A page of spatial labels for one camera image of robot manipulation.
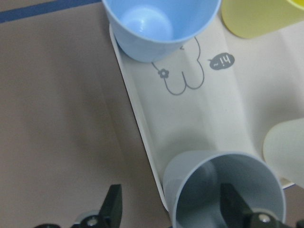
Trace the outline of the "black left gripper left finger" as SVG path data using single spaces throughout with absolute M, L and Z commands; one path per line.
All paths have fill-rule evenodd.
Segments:
M 122 186 L 111 185 L 98 213 L 98 228 L 119 228 L 122 219 Z

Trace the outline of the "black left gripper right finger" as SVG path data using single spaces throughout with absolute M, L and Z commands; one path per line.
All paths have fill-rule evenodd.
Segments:
M 220 185 L 220 212 L 228 228 L 248 228 L 253 214 L 252 209 L 230 183 Z

